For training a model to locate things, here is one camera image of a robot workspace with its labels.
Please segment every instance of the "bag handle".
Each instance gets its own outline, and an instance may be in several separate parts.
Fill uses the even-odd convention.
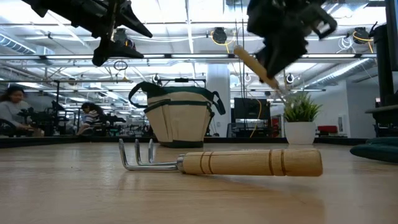
[[[153,83],[149,83],[149,82],[140,82],[140,83],[138,83],[137,85],[135,85],[135,87],[129,93],[129,101],[136,108],[147,108],[148,107],[148,105],[140,105],[138,103],[133,103],[132,100],[131,100],[131,98],[134,96],[134,94],[136,94],[137,91],[140,90],[140,89],[142,91],[144,91],[144,92],[147,92],[147,93],[148,92],[155,92],[155,91],[158,91],[160,93],[164,92],[164,90],[161,87],[159,87],[159,86],[157,86],[157,85],[155,85]]]
[[[220,115],[224,115],[225,114],[225,107],[224,107],[223,101],[220,98],[220,94],[218,94],[217,91],[214,91],[213,92],[213,97],[214,96],[217,96],[218,100],[217,100],[217,102],[214,102],[214,100],[213,100],[213,104],[216,106],[217,111],[219,112],[219,114]]]

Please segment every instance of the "metal tines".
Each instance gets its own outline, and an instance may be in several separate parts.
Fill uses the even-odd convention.
[[[139,146],[139,141],[136,139],[136,143],[134,146],[134,151],[136,152],[136,162],[137,165],[129,165],[126,159],[126,151],[124,150],[124,142],[122,139],[119,139],[119,150],[120,156],[122,159],[122,163],[124,168],[131,171],[139,171],[139,170],[159,170],[159,171],[170,171],[170,170],[178,170],[177,166],[182,163],[182,161],[177,162],[154,162],[154,142],[151,139],[149,141],[148,146],[148,163],[143,163],[141,161],[141,151]]]

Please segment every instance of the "wooden table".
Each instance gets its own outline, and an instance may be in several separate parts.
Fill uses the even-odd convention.
[[[131,157],[132,147],[126,143]],[[323,156],[321,177],[131,172],[117,143],[1,149],[0,223],[397,223],[397,165],[352,156],[347,146],[315,147]],[[280,148],[287,145],[205,145]],[[199,150],[157,147],[156,160]]]

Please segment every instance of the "green plant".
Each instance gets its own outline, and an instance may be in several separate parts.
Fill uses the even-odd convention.
[[[311,100],[308,92],[300,92],[287,99],[285,119],[287,122],[312,122],[317,117],[320,107],[321,105]]]

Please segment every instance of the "wooden handle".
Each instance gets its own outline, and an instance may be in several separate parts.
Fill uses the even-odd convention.
[[[275,175],[318,177],[321,155],[316,149],[190,152],[183,158],[186,174]]]
[[[235,46],[234,54],[237,55],[256,75],[258,75],[262,81],[273,89],[279,89],[278,81],[275,78],[270,80],[267,77],[267,70],[241,46]]]

